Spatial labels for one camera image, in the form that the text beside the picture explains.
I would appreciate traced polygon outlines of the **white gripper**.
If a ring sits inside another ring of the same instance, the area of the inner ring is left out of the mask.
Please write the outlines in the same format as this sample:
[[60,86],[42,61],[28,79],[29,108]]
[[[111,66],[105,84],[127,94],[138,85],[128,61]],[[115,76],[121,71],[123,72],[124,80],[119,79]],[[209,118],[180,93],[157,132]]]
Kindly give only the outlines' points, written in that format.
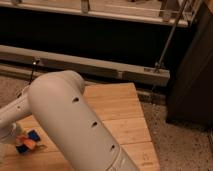
[[5,126],[0,129],[0,143],[13,144],[16,141],[16,137],[21,135],[23,129],[20,124],[13,123],[9,126]]

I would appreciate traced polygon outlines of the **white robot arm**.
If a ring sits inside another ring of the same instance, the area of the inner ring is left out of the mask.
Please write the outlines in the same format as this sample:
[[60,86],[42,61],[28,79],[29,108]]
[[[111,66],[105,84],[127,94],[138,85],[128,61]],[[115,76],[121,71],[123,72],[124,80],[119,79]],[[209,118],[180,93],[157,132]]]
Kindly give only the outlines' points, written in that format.
[[139,171],[83,97],[84,79],[65,70],[37,77],[19,98],[0,109],[0,142],[20,133],[32,115],[75,171]]

